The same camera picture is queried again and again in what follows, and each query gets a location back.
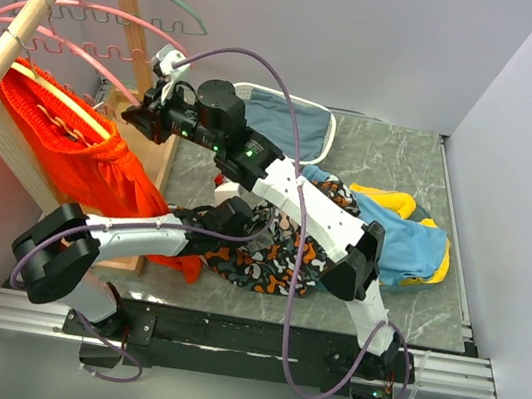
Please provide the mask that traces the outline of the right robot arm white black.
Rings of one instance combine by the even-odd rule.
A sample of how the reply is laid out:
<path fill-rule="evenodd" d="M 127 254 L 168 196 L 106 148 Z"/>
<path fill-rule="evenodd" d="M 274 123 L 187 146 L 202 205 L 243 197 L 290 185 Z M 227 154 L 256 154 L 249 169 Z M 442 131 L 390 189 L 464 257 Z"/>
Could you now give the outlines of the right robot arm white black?
<path fill-rule="evenodd" d="M 225 177 L 296 221 L 301 237 L 312 237 L 326 254 L 325 289 L 350 310 L 361 348 L 354 359 L 357 373 L 389 378 L 401 343 L 379 290 L 384 228 L 354 217 L 298 173 L 281 149 L 249 126 L 246 103 L 233 84 L 204 82 L 192 102 L 185 98 L 189 87 L 161 78 L 121 116 L 156 144 L 175 135 L 212 150 Z"/>

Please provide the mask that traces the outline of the camouflage patterned shorts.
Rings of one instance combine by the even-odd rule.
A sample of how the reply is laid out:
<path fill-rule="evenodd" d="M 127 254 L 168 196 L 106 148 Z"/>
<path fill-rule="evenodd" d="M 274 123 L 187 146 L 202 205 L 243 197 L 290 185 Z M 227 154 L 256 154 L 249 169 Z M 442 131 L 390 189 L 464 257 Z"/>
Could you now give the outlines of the camouflage patterned shorts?
<path fill-rule="evenodd" d="M 336 175 L 319 171 L 316 166 L 305 166 L 302 175 L 337 206 L 355 218 L 360 215 L 355 195 Z M 201 269 L 226 279 L 234 286 L 252 292 L 286 296 L 293 275 L 301 227 L 286 213 L 274 208 L 265 200 L 253 208 L 253 219 L 245 226 L 245 234 L 257 232 L 263 226 L 268 229 L 258 239 L 242 242 L 239 246 L 222 246 L 198 255 L 179 259 L 166 256 L 149 256 L 152 263 L 181 272 L 185 281 L 193 284 L 199 279 Z M 304 295 L 319 282 L 322 274 L 333 264 L 322 246 L 312 236 L 305 238 L 301 268 L 296 282 L 296 295 Z"/>

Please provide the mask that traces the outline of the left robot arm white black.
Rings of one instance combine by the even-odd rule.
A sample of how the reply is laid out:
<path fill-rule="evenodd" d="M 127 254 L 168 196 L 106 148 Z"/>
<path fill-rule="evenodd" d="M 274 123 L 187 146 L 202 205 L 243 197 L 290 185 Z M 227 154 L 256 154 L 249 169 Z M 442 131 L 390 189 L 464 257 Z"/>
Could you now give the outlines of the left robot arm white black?
<path fill-rule="evenodd" d="M 102 338 L 124 326 L 120 298 L 112 286 L 91 273 L 98 262 L 124 256 L 153 255 L 195 261 L 224 242 L 244 242 L 253 210 L 240 197 L 199 212 L 178 209 L 152 218 L 87 215 L 66 203 L 13 243 L 17 264 L 11 287 L 26 290 L 29 301 L 60 301 L 82 314 Z"/>

